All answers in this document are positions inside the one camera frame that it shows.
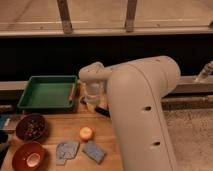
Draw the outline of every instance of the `brown bowl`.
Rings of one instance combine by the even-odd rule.
[[[33,130],[36,132],[33,136],[29,137],[27,136],[27,132],[29,132],[29,123],[35,122],[37,124],[41,124],[42,127],[40,128],[33,128]],[[16,136],[24,141],[29,141],[29,140],[36,140],[40,138],[44,132],[46,131],[46,121],[44,117],[40,114],[30,114],[26,117],[24,117],[16,126]]]
[[[44,160],[45,150],[36,141],[26,142],[19,147],[12,159],[12,166],[15,171],[34,171]]]

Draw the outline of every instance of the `gray sponge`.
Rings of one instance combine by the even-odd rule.
[[[78,141],[64,141],[58,144],[56,148],[56,165],[64,165],[67,159],[74,159],[79,144]]]
[[[104,152],[99,146],[97,146],[93,141],[88,141],[84,148],[83,152],[86,153],[91,159],[95,160],[98,164],[100,164],[106,152]]]

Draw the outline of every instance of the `wooden tabletop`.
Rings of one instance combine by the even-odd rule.
[[[92,113],[79,103],[77,98],[72,113],[45,114],[48,131],[38,141],[45,148],[45,160],[38,171],[122,171],[119,149],[109,118],[98,113]],[[94,142],[106,151],[103,162],[98,165],[82,152],[84,143],[80,140],[79,130],[91,127],[95,132]],[[4,159],[1,171],[12,171],[12,158],[15,151],[24,143],[15,134]],[[75,159],[67,160],[64,166],[56,166],[56,146],[65,140],[78,140],[80,148]]]

